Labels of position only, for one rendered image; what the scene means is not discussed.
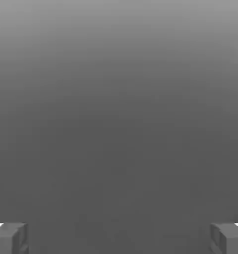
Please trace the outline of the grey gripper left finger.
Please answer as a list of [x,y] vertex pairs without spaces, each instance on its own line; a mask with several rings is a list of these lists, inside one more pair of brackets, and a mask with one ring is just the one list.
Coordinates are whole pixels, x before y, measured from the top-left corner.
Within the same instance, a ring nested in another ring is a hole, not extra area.
[[0,254],[29,254],[27,223],[0,223]]

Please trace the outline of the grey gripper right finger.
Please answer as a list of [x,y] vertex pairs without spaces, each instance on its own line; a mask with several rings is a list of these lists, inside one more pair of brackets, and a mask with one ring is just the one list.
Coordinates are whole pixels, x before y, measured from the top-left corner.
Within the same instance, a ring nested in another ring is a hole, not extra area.
[[238,254],[238,223],[210,225],[210,254]]

